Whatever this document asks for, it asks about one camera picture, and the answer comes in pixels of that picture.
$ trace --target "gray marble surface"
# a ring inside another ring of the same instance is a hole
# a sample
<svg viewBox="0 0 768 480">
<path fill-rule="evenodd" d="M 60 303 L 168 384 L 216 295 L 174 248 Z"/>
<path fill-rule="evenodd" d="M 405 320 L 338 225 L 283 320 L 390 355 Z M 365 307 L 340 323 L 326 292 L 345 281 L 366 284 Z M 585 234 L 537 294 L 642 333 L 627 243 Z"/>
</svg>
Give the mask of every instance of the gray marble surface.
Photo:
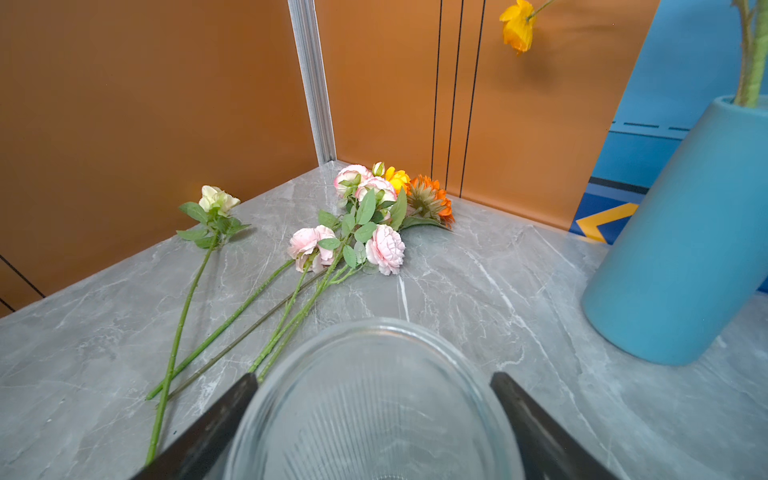
<svg viewBox="0 0 768 480">
<path fill-rule="evenodd" d="M 236 209 L 255 228 L 212 256 L 179 358 L 285 261 L 293 231 L 335 203 L 327 185 L 338 168 L 315 169 Z M 510 373 L 620 478 L 768 476 L 768 296 L 755 295 L 696 363 L 652 365 L 607 343 L 579 307 L 605 245 L 454 201 L 454 232 L 404 232 L 401 274 L 360 273 L 333 287 L 291 347 L 333 323 L 408 320 L 454 343 L 489 378 Z M 154 418 L 144 395 L 164 374 L 202 257 L 171 238 L 0 320 L 0 478 L 122 479 L 141 467 Z M 192 367 L 298 276 L 283 274 Z M 170 404 L 165 445 L 244 373 L 276 321 Z"/>
</svg>

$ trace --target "orange wall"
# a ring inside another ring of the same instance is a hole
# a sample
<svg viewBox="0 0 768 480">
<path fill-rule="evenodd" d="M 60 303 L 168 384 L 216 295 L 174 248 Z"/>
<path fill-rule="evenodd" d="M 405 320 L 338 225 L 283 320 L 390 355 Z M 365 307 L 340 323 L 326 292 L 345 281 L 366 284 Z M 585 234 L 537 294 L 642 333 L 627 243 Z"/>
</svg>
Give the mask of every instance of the orange wall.
<svg viewBox="0 0 768 480">
<path fill-rule="evenodd" d="M 0 52 L 0 255 L 45 294 L 316 166 L 285 2 L 9 0 Z"/>
<path fill-rule="evenodd" d="M 511 4 L 317 2 L 336 152 L 567 229 L 658 0 L 555 2 L 519 57 Z"/>
</svg>

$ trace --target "black line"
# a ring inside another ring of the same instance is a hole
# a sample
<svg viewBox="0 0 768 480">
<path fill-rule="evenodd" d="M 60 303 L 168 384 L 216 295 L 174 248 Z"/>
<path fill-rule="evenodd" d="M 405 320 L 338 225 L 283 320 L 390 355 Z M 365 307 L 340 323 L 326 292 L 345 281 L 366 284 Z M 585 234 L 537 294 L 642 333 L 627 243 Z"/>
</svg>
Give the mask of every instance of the black line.
<svg viewBox="0 0 768 480">
<path fill-rule="evenodd" d="M 453 141 L 453 111 L 456 108 L 456 83 L 458 81 L 458 53 L 462 50 L 462 23 L 464 22 L 464 0 L 462 13 L 458 16 L 458 45 L 456 45 L 456 73 L 453 75 L 453 104 L 451 105 L 451 130 L 448 134 L 448 158 L 445 160 L 445 188 L 448 190 L 448 173 L 451 167 L 451 142 Z"/>
<path fill-rule="evenodd" d="M 43 295 L 43 292 L 41 292 L 40 290 L 38 290 L 38 288 L 37 288 L 36 286 L 32 285 L 32 282 L 30 282 L 29 280 L 27 280 L 27 277 L 26 277 L 26 276 L 23 276 L 21 272 L 19 272 L 18 270 L 16 270 L 16 267 L 15 267 L 15 266 L 13 266 L 13 265 L 11 265 L 11 262 L 7 261 L 7 260 L 5 259 L 5 257 L 4 257 L 4 256 L 0 255 L 0 260 L 4 261 L 6 265 L 8 265 L 9 267 L 11 267 L 11 270 L 13 270 L 14 272 L 16 272 L 16 275 L 19 275 L 19 276 L 22 278 L 22 280 L 24 280 L 24 281 L 27 283 L 27 285 L 31 286 L 31 287 L 32 287 L 32 289 L 33 289 L 35 292 L 39 293 L 41 297 L 45 298 L 45 295 Z"/>
<path fill-rule="evenodd" d="M 659 128 L 658 125 L 651 125 L 651 124 L 635 124 L 630 121 L 625 121 L 625 125 L 632 125 L 633 127 L 648 127 L 648 128 Z"/>
<path fill-rule="evenodd" d="M 464 164 L 462 165 L 462 183 L 458 187 L 458 196 L 461 198 L 464 191 L 464 172 L 467 171 L 467 150 L 469 149 L 469 128 L 472 126 L 472 108 L 475 106 L 475 86 L 478 83 L 478 65 L 480 64 L 480 45 L 482 45 L 482 24 L 485 21 L 485 0 L 482 0 L 482 14 L 480 15 L 480 35 L 478 35 L 478 56 L 475 58 L 475 79 L 472 80 L 472 100 L 469 102 L 469 121 L 467 122 L 467 143 L 464 145 Z"/>
<path fill-rule="evenodd" d="M 589 183 L 643 195 L 647 194 L 649 190 L 646 187 L 640 187 L 639 185 L 622 184 L 621 182 L 614 182 L 613 180 L 605 180 L 604 178 L 597 177 L 589 177 Z"/>
<path fill-rule="evenodd" d="M 0 303 L 2 303 L 3 305 L 7 306 L 7 307 L 8 307 L 8 310 L 11 310 L 11 313 L 13 313 L 13 312 L 15 312 L 15 311 L 16 311 L 16 309 L 15 309 L 15 308 L 13 308 L 12 306 L 8 305 L 8 304 L 5 302 L 5 300 L 3 300 L 2 298 L 0 298 Z"/>
<path fill-rule="evenodd" d="M 437 65 L 435 66 L 435 117 L 432 119 L 432 162 L 429 164 L 429 177 L 435 176 L 435 132 L 437 129 L 437 86 L 440 82 L 440 36 L 442 34 L 442 0 L 440 0 L 440 19 L 437 26 Z"/>
<path fill-rule="evenodd" d="M 614 131 L 614 130 L 609 130 L 608 133 L 621 134 L 621 135 L 637 135 L 638 137 L 666 138 L 667 140 L 682 141 L 680 138 L 677 138 L 677 137 L 665 137 L 663 135 L 657 135 L 657 134 L 638 134 L 638 133 L 635 133 L 633 131 Z"/>
</svg>

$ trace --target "clear glass bowl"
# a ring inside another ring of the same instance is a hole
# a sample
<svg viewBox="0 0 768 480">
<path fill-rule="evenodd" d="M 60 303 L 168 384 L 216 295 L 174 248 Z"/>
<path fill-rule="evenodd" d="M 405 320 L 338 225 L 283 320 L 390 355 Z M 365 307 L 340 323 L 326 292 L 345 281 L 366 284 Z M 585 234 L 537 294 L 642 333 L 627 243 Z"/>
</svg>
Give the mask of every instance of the clear glass bowl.
<svg viewBox="0 0 768 480">
<path fill-rule="evenodd" d="M 328 328 L 272 371 L 227 480 L 515 480 L 509 422 L 450 343 L 392 319 Z"/>
</svg>

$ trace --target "teal cylindrical vase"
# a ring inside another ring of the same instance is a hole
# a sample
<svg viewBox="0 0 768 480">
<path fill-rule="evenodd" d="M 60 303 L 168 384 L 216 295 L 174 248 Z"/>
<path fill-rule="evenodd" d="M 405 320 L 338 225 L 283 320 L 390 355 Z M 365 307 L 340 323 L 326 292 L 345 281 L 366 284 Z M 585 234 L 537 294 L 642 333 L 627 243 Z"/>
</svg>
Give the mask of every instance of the teal cylindrical vase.
<svg viewBox="0 0 768 480">
<path fill-rule="evenodd" d="M 768 96 L 715 99 L 591 279 L 594 328 L 651 362 L 697 359 L 768 276 Z"/>
</svg>

